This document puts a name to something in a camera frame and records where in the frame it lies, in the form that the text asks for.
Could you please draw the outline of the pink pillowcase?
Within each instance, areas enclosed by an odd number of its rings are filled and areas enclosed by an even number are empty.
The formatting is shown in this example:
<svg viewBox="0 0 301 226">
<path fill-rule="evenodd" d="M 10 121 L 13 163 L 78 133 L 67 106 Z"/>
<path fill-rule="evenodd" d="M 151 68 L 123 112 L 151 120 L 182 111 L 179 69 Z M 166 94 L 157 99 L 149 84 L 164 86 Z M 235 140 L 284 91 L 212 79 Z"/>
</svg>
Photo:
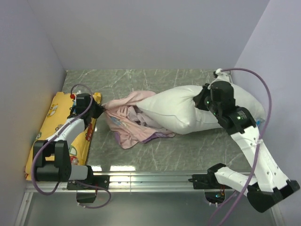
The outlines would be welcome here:
<svg viewBox="0 0 301 226">
<path fill-rule="evenodd" d="M 139 132 L 138 124 L 135 123 L 136 112 L 140 110 L 137 104 L 153 95 L 155 93 L 152 91 L 133 91 L 125 98 L 114 99 L 103 104 L 106 122 L 123 149 L 142 143 L 135 135 L 135 132 Z"/>
</svg>

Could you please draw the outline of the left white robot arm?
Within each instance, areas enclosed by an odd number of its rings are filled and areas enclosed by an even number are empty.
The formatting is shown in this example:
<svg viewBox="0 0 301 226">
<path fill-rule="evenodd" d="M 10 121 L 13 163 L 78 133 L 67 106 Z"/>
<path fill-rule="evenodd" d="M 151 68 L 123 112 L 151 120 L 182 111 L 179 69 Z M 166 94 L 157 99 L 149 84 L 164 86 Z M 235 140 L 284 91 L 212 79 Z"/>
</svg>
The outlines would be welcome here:
<svg viewBox="0 0 301 226">
<path fill-rule="evenodd" d="M 91 94 L 83 93 L 75 98 L 75 106 L 62 127 L 45 140 L 33 145 L 32 181 L 67 182 L 78 180 L 83 189 L 94 186 L 95 178 L 91 167 L 71 163 L 69 147 L 77 136 L 84 132 L 93 119 L 97 119 L 104 108 Z"/>
</svg>

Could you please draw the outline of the purple princess print pillowcase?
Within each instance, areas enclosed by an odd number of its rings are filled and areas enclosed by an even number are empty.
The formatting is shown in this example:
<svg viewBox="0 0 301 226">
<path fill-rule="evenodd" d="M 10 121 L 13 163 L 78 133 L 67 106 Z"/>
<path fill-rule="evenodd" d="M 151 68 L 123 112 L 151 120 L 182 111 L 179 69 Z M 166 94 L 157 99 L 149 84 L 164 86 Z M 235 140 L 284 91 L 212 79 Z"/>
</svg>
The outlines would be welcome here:
<svg viewBox="0 0 301 226">
<path fill-rule="evenodd" d="M 135 135 L 140 142 L 145 144 L 156 138 L 173 138 L 175 136 L 174 132 L 161 126 L 146 113 L 137 110 L 136 114 L 135 123 L 138 124 L 139 132 L 135 132 Z"/>
</svg>

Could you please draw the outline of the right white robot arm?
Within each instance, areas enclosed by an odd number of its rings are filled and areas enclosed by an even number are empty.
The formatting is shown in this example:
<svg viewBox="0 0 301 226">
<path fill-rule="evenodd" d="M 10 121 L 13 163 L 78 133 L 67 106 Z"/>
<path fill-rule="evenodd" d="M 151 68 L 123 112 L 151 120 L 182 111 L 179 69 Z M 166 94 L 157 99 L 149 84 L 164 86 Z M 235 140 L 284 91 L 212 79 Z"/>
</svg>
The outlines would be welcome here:
<svg viewBox="0 0 301 226">
<path fill-rule="evenodd" d="M 290 180 L 276 164 L 249 110 L 236 105 L 230 83 L 207 83 L 193 100 L 198 109 L 210 111 L 216 117 L 252 167 L 250 175 L 246 176 L 218 163 L 210 167 L 207 174 L 192 176 L 190 181 L 194 189 L 232 188 L 245 195 L 260 213 L 300 190 L 299 183 Z"/>
</svg>

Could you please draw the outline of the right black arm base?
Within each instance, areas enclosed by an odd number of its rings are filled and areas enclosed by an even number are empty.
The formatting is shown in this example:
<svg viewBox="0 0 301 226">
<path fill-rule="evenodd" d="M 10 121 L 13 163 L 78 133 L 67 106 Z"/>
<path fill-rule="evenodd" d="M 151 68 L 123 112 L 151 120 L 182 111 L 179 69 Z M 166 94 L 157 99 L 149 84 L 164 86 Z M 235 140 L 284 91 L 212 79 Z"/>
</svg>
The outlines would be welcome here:
<svg viewBox="0 0 301 226">
<path fill-rule="evenodd" d="M 213 174 L 193 174 L 188 181 L 193 184 L 195 190 L 217 190 L 215 192 L 204 192 L 205 200 L 209 205 L 218 206 L 225 201 L 225 185 L 219 184 Z"/>
</svg>

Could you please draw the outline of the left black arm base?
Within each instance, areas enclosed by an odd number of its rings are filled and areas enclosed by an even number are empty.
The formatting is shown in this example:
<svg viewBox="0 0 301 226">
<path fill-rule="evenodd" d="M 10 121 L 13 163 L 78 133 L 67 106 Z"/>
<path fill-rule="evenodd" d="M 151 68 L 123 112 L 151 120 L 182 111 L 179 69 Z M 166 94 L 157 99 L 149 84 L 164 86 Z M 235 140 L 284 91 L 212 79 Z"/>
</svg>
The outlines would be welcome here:
<svg viewBox="0 0 301 226">
<path fill-rule="evenodd" d="M 100 187 L 108 190 L 110 182 L 110 176 L 108 175 L 96 175 L 91 181 L 68 182 L 67 191 L 76 192 L 76 201 L 79 204 L 91 204 L 94 203 L 97 197 Z"/>
</svg>

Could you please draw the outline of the white pillow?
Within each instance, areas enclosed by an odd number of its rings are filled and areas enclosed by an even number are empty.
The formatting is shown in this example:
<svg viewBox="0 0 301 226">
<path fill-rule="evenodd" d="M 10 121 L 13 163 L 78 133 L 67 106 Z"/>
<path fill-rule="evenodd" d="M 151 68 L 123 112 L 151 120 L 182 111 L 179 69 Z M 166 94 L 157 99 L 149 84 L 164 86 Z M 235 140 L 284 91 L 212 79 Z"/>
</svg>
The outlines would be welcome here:
<svg viewBox="0 0 301 226">
<path fill-rule="evenodd" d="M 234 89 L 235 104 L 244 107 L 256 122 L 264 122 L 266 113 L 262 104 L 249 92 L 238 85 L 226 82 Z M 209 111 L 195 107 L 193 98 L 201 86 L 186 85 L 175 87 L 148 97 L 136 106 L 160 126 L 177 134 L 185 135 L 209 129 L 220 129 L 218 120 Z"/>
</svg>

